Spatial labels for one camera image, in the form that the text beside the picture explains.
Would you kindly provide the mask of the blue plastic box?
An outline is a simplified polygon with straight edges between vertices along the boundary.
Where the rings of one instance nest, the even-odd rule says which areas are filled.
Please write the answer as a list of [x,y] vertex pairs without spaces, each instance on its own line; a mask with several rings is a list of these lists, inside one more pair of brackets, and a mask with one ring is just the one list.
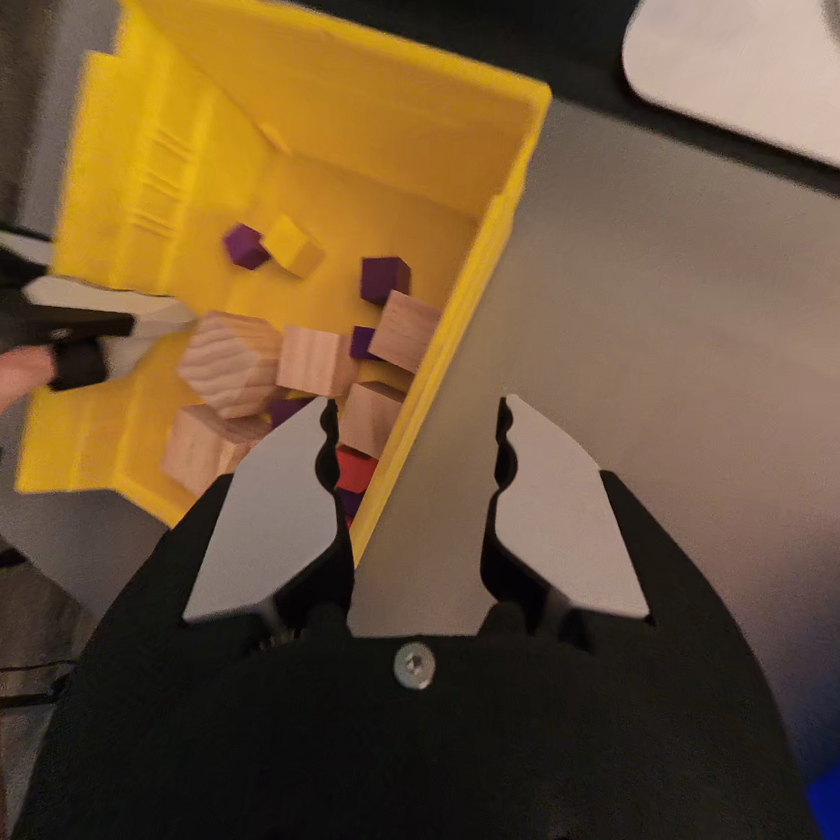
[[823,839],[839,839],[839,763],[808,785],[806,797]]

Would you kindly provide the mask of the pile of wooden cubes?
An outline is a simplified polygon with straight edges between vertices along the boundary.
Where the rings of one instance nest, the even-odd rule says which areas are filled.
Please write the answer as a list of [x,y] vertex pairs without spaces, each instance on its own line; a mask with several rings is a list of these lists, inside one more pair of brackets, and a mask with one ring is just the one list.
[[181,406],[218,404],[251,417],[299,395],[339,405],[339,488],[351,506],[353,539],[371,534],[448,367],[448,301],[475,227],[418,207],[339,212],[315,239],[307,275],[277,250],[262,267],[235,267],[205,238],[185,253],[172,294],[200,316],[194,337],[170,351],[159,425]]

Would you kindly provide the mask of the yellow plastic box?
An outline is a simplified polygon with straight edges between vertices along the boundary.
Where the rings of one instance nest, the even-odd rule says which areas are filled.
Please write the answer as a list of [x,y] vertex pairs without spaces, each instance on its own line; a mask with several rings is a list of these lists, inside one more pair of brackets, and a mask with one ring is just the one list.
[[361,259],[442,312],[351,529],[364,553],[511,232],[537,80],[289,4],[121,2],[91,52],[53,264],[95,286],[349,334]]

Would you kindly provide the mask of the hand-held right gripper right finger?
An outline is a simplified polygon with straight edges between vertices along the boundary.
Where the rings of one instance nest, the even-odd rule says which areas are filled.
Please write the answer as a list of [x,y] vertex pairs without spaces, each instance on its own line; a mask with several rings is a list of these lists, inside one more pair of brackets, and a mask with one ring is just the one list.
[[499,602],[541,621],[557,599],[583,610],[643,620],[639,583],[599,465],[560,426],[518,395],[500,399],[494,491],[480,577]]

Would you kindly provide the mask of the person's left hand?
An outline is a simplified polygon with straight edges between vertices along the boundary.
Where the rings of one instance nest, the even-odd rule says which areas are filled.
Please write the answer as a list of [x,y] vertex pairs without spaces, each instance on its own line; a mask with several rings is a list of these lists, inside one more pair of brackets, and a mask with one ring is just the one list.
[[1,354],[1,413],[57,376],[56,359],[48,345],[24,346]]

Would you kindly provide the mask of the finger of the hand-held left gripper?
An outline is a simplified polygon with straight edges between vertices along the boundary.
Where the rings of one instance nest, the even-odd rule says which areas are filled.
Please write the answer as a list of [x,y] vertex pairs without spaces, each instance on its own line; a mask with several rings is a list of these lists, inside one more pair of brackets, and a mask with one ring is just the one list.
[[31,303],[129,314],[139,325],[190,325],[196,315],[173,297],[114,290],[63,276],[42,276],[23,288]]
[[194,322],[138,321],[127,337],[105,337],[106,380],[118,380],[130,374],[158,340],[183,333]]

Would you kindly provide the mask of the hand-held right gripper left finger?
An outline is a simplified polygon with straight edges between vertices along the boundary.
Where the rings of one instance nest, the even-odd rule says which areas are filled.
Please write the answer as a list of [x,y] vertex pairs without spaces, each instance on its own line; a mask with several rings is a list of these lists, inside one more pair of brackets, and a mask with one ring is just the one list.
[[350,608],[354,557],[335,494],[338,407],[316,397],[235,468],[183,620],[257,614],[304,623],[321,603]]

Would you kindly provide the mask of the white rounded base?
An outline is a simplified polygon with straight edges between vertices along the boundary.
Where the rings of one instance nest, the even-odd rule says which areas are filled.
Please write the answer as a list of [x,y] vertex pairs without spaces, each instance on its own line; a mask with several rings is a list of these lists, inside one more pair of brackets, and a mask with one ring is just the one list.
[[623,38],[661,108],[839,166],[838,1],[645,1]]

